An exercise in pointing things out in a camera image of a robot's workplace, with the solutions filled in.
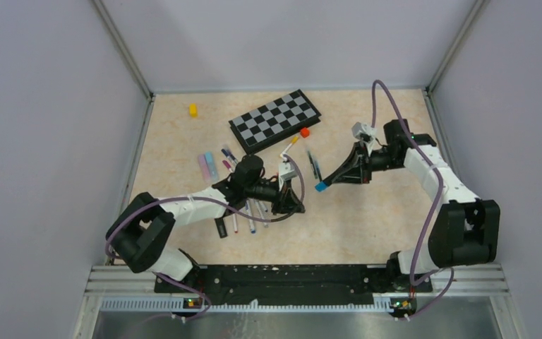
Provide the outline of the black highlighter with blue cap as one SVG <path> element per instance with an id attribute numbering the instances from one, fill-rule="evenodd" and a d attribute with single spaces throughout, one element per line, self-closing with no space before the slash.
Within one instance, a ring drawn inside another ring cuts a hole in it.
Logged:
<path id="1" fill-rule="evenodd" d="M 315 185 L 315 190 L 317 192 L 322 192 L 326 190 L 327 187 L 328 185 L 325 182 L 319 182 L 318 184 Z"/>

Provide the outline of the black highlighter pink tip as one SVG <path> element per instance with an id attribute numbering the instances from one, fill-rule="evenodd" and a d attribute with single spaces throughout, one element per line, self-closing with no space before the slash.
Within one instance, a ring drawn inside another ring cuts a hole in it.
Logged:
<path id="1" fill-rule="evenodd" d="M 228 237 L 227 227 L 223 218 L 216 218 L 215 226 L 221 239 Z"/>

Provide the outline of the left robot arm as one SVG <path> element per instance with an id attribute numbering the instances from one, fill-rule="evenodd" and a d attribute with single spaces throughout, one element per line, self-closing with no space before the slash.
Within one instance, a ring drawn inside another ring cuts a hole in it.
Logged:
<path id="1" fill-rule="evenodd" d="M 305 193 L 295 194 L 291 185 L 294 178 L 303 182 L 303 175 L 290 156 L 282 156 L 275 176 L 266 178 L 264 173 L 263 160 L 246 155 L 226 178 L 202 191 L 170 198 L 138 194 L 107 230 L 106 254 L 121 259 L 134 273 L 165 275 L 178 290 L 193 290 L 198 283 L 197 264 L 184 251 L 169 246 L 174 228 L 229 215 L 255 220 L 242 211 L 250 200 L 270 203 L 273 222 L 305 212 Z"/>

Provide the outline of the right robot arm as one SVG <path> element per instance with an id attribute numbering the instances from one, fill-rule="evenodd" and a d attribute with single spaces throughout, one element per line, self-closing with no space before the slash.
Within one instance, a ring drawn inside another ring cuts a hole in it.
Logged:
<path id="1" fill-rule="evenodd" d="M 427 240 L 418 249 L 394 252 L 387 262 L 385 280 L 395 291 L 407 289 L 414 276 L 494 261 L 500 224 L 499 205 L 466 187 L 443 160 L 433 138 L 426 133 L 407 135 L 408 126 L 405 119 L 386 123 L 386 143 L 374 150 L 376 130 L 354 124 L 357 141 L 349 156 L 315 187 L 321 192 L 333 184 L 367 184 L 374 172 L 405 168 L 437 200 L 430 208 L 433 225 Z"/>

